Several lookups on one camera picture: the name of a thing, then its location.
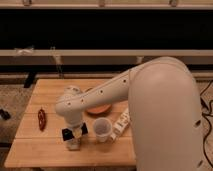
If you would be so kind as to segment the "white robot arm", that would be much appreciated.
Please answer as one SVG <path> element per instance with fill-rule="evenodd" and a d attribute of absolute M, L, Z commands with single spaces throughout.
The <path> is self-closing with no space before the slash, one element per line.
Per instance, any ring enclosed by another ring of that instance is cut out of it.
<path fill-rule="evenodd" d="M 120 101 L 128 102 L 137 171 L 203 170 L 200 94 L 182 61 L 160 57 L 85 93 L 71 86 L 55 111 L 74 128 L 85 109 Z"/>

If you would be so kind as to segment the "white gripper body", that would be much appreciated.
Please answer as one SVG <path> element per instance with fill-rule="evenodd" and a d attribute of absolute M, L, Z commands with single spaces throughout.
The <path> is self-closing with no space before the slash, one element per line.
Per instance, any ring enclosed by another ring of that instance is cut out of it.
<path fill-rule="evenodd" d="M 81 138 L 83 135 L 88 133 L 87 125 L 83 124 L 80 128 L 70 130 L 68 128 L 62 130 L 62 137 L 64 141 L 71 139 Z"/>

